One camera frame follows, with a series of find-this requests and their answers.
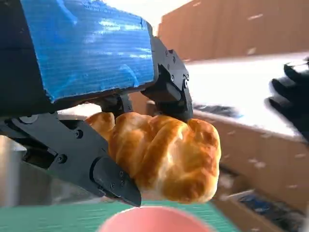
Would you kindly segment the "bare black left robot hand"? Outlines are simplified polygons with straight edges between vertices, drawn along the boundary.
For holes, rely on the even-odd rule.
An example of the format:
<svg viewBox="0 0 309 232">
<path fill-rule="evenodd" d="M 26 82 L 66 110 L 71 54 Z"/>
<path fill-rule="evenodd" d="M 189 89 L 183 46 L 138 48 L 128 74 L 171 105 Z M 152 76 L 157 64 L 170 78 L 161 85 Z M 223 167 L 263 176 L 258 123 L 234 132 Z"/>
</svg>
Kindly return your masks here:
<svg viewBox="0 0 309 232">
<path fill-rule="evenodd" d="M 21 161 L 86 191 L 140 206 L 107 141 L 60 110 L 94 103 L 116 116 L 141 92 L 159 111 L 192 117 L 189 74 L 142 17 L 101 0 L 0 3 L 0 133 L 26 150 Z"/>
</svg>

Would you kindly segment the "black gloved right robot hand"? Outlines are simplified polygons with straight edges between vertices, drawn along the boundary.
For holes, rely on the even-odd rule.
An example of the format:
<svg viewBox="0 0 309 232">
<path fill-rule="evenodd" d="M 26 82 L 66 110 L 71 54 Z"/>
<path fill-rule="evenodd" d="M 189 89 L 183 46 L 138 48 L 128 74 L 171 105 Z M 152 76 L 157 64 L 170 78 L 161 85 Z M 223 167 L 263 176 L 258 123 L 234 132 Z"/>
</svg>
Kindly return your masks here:
<svg viewBox="0 0 309 232">
<path fill-rule="evenodd" d="M 284 76 L 269 82 L 267 105 L 290 122 L 309 143 L 309 58 L 283 66 Z"/>
</svg>

